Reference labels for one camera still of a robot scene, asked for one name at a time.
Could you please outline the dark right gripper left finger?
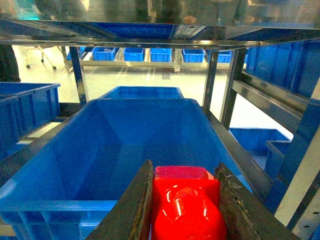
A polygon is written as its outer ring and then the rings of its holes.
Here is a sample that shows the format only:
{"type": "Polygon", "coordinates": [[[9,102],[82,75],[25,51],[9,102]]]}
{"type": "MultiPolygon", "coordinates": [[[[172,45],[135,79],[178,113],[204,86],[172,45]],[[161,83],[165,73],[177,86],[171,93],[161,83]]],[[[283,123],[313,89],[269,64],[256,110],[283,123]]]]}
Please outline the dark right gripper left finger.
{"type": "Polygon", "coordinates": [[[115,206],[88,240],[148,240],[151,232],[154,168],[146,160],[115,206]]]}

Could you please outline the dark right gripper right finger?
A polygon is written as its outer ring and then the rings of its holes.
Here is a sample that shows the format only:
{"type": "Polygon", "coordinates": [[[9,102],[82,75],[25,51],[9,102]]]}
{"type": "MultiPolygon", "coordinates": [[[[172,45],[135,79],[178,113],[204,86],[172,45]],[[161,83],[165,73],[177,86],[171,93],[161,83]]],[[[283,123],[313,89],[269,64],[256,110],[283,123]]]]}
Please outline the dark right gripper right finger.
{"type": "Polygon", "coordinates": [[[214,171],[220,181],[220,211],[227,240],[298,240],[238,180],[224,163],[214,171]]]}

